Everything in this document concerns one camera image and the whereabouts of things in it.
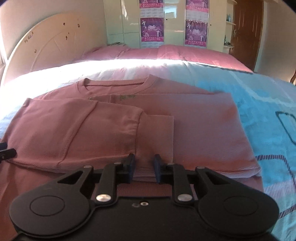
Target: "purple poster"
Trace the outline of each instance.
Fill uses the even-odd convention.
[[[209,12],[209,0],[186,0],[186,10]]]
[[[163,0],[140,0],[140,8],[163,8]]]
[[[185,44],[207,46],[207,23],[186,20]]]
[[[163,18],[140,18],[142,42],[163,42]]]

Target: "wooden door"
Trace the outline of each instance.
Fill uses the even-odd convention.
[[[260,46],[263,1],[236,0],[234,6],[234,32],[230,54],[249,69],[254,70]]]

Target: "pink quilt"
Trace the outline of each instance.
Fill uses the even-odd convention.
[[[82,56],[81,60],[110,59],[172,59],[196,62],[224,69],[253,73],[235,57],[209,49],[162,45],[159,48],[131,49],[126,45],[112,45],[95,49]]]

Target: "corner shelf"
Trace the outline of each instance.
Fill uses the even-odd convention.
[[[229,22],[229,21],[226,21],[226,23],[231,24],[231,25],[236,25],[235,23],[232,23],[232,22]]]
[[[227,2],[232,5],[237,5],[237,1],[235,0],[227,0]]]
[[[232,45],[224,45],[224,48],[232,49],[232,48],[234,48],[234,46],[232,46]]]

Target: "cream headboard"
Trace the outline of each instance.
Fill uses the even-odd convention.
[[[69,64],[92,48],[105,45],[104,36],[80,13],[53,15],[19,41],[4,69],[1,86],[23,74]]]

